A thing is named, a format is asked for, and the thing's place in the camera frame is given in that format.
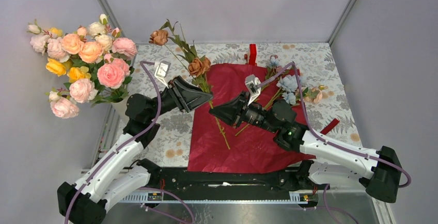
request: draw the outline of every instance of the white wall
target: white wall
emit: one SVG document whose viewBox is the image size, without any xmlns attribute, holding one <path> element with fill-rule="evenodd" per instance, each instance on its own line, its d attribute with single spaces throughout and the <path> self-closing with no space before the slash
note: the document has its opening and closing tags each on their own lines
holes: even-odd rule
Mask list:
<svg viewBox="0 0 438 224">
<path fill-rule="evenodd" d="M 0 223 L 61 223 L 56 190 L 90 163 L 108 106 L 81 106 L 74 119 L 50 110 L 58 78 L 29 45 L 27 22 L 72 32 L 102 12 L 96 0 L 0 0 Z"/>
<path fill-rule="evenodd" d="M 126 36 L 148 42 L 166 19 L 197 42 L 327 41 L 349 0 L 108 0 Z"/>
<path fill-rule="evenodd" d="M 362 142 L 394 148 L 412 176 L 400 224 L 438 219 L 437 17 L 438 0 L 358 0 L 332 46 Z"/>
</svg>

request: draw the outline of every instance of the patterned table surface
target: patterned table surface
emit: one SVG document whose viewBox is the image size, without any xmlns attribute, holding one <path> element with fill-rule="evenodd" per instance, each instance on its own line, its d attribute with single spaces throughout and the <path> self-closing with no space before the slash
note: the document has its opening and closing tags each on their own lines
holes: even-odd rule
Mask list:
<svg viewBox="0 0 438 224">
<path fill-rule="evenodd" d="M 169 45 L 174 53 L 181 51 L 176 45 Z M 212 64 L 235 63 L 245 64 L 244 54 L 249 44 L 198 44 L 199 55 L 205 54 Z M 284 66 L 294 58 L 303 77 L 306 77 L 307 86 L 328 86 L 324 98 L 318 104 L 306 103 L 310 123 L 317 131 L 322 130 L 334 118 L 340 123 L 328 133 L 330 137 L 355 146 L 362 146 L 357 133 L 356 124 L 350 111 L 350 106 L 344 92 L 343 84 L 333 60 L 328 43 L 275 43 L 257 44 L 257 64 L 264 67 L 271 55 L 277 55 L 280 65 Z M 161 61 L 171 62 L 170 76 L 167 80 L 181 75 L 190 81 L 189 74 L 179 61 L 166 47 L 157 45 L 141 45 L 134 64 L 133 79 L 129 85 L 130 94 L 141 93 L 151 97 L 156 96 L 155 89 L 147 74 L 141 69 L 139 62 Z M 148 158 L 159 166 L 187 166 L 189 162 L 190 140 L 194 111 L 181 113 L 174 109 L 158 119 L 161 125 L 159 132 L 151 144 L 134 159 Z M 118 137 L 125 123 L 120 121 Z"/>
</svg>

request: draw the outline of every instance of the red tissue paper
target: red tissue paper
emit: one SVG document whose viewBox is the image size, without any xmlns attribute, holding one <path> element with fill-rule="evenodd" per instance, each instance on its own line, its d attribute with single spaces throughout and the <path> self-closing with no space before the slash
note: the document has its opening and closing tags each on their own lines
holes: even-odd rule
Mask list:
<svg viewBox="0 0 438 224">
<path fill-rule="evenodd" d="M 267 73 L 266 68 L 252 65 L 236 65 L 222 63 L 213 65 L 207 73 L 207 81 L 214 94 L 213 106 L 226 103 L 240 92 L 247 91 L 245 78 L 254 74 L 261 81 Z M 276 82 L 266 87 L 257 100 L 262 106 L 269 102 L 277 92 Z M 209 104 L 195 110 L 192 141 L 189 155 L 189 171 L 229 172 L 229 173 L 267 173 L 305 159 L 315 158 L 313 155 L 285 151 L 274 141 L 275 134 L 255 126 L 248 126 L 238 136 L 234 136 L 246 123 L 234 129 L 219 120 L 224 128 L 228 149 L 215 117 L 208 113 Z M 300 106 L 292 108 L 296 113 L 296 121 L 305 124 L 303 110 Z"/>
</svg>

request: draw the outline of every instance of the red clip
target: red clip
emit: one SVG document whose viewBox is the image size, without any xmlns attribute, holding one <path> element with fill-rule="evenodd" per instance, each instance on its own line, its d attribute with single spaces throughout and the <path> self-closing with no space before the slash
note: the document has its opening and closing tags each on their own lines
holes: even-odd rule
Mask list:
<svg viewBox="0 0 438 224">
<path fill-rule="evenodd" d="M 257 49 L 255 44 L 249 45 L 249 65 L 257 66 L 256 63 L 256 57 L 257 57 Z"/>
</svg>

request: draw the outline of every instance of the flower vase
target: flower vase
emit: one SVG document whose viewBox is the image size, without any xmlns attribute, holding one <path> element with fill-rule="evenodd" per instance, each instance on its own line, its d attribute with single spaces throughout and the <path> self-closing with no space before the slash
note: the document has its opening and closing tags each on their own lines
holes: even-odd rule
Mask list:
<svg viewBox="0 0 438 224">
<path fill-rule="evenodd" d="M 126 107 L 127 101 L 128 101 L 128 97 L 124 98 L 120 102 L 111 103 L 111 105 L 113 106 L 116 113 L 119 114 L 120 119 L 123 120 L 125 123 L 128 123 L 128 121 L 129 121 L 129 117 L 127 115 L 125 115 L 126 108 L 127 108 Z"/>
</svg>

